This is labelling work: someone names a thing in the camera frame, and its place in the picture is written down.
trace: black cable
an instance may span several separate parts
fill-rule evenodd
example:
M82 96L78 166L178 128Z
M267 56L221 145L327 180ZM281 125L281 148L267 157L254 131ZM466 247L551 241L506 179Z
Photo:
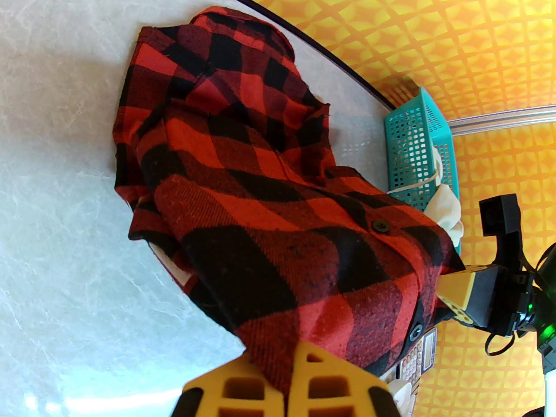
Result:
M495 336L496 336L496 334L490 334L489 337L486 339L486 342L485 342L485 352L487 353L487 355L489 357L495 357L497 355L504 354L508 349L510 349L510 347L512 347L514 345L514 342L516 342L516 333L512 332L512 339L510 340L510 342L506 345L506 347L504 349L500 349L499 351L495 351L495 352L489 352L488 347L490 346L490 343L492 342L492 340L494 339Z
M540 257L539 262L536 263L535 270L538 270L540 263L543 262L546 258L548 258L548 255L550 254L550 252L552 252L552 249L554 249L555 247L556 247L556 242L544 251L544 254Z
M533 274L536 273L536 269L531 266L530 262L527 261L527 258L525 258L525 254L523 253L523 248L520 250L520 263L523 265L524 268L526 268L527 272L532 272Z

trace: white cloth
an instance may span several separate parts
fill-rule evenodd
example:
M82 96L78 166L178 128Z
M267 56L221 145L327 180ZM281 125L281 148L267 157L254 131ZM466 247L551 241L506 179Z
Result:
M394 380L388 383L390 393L394 398L397 410L401 417L409 417L411 415L411 388L409 381Z
M434 180L437 187L440 185L442 181L442 158L440 157L440 153L438 152L437 148L433 146L433 162L434 168L437 171L437 178Z
M459 246L463 237L461 204L449 186L438 186L437 192L425 209L425 215L447 232L455 247Z

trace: white table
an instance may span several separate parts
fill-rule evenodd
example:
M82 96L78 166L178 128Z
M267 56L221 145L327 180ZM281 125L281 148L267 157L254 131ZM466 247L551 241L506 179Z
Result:
M111 129L139 28L234 0L0 0L0 416L168 415L242 352L129 242ZM387 188L374 97L292 35L334 152Z

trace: white rope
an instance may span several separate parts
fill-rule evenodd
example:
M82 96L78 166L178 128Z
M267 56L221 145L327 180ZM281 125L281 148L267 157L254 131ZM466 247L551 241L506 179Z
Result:
M434 174L431 177L425 179L424 181L417 182L417 183L411 184L411 185L406 185L404 187L398 187L397 189L387 191L386 193L387 193L387 195L389 195L391 193L398 193L398 192L401 192L401 191L405 191L405 190L409 190L409 189L416 189L417 187L422 187L423 185L426 185L430 182L433 182L437 178L437 175L438 175L438 171L435 170Z

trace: black button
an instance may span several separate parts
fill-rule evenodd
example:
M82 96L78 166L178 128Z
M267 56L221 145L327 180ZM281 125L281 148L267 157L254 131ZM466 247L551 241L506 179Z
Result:
M379 233L388 233L390 231L390 224L386 221L373 221L371 224L373 226L373 230Z
M417 338L419 338L419 336L421 335L421 332L423 332L423 326L421 326L420 324L417 324L417 326L415 326L413 328L413 330L411 331L411 334L409 334L409 339L411 341L415 341Z

